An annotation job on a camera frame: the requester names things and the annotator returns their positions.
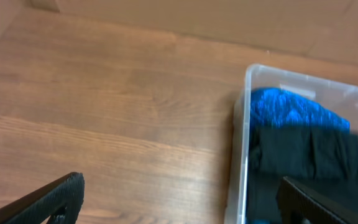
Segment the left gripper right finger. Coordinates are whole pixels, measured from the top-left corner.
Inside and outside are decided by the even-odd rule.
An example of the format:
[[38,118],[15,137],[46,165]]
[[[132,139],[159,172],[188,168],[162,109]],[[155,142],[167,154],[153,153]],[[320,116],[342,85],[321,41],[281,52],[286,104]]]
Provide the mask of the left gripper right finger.
[[358,200],[349,184],[283,177],[276,201],[283,223],[358,223]]

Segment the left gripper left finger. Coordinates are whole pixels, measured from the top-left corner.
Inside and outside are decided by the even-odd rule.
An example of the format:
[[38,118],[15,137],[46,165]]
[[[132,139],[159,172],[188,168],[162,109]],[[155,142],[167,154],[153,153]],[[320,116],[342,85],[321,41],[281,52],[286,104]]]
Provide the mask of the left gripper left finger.
[[0,224],[64,223],[77,221],[85,194],[82,173],[71,172],[0,208]]

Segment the black cloth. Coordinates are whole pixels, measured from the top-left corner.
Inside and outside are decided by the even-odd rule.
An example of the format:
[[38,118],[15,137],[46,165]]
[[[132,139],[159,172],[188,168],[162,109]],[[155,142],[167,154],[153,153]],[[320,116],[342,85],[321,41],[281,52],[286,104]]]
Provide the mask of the black cloth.
[[[247,218],[272,223],[281,223],[282,218],[276,196],[281,177],[251,172],[247,186]],[[351,180],[310,180],[297,182],[314,190],[331,203],[343,206],[347,212],[358,216],[358,179]]]

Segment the blue sequin fabric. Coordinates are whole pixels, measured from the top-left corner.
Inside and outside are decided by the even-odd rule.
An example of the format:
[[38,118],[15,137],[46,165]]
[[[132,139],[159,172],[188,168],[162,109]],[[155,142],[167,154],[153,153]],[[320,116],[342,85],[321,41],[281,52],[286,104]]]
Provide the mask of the blue sequin fabric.
[[319,103],[279,88],[259,88],[250,96],[250,129],[258,126],[317,126],[350,131],[350,122]]

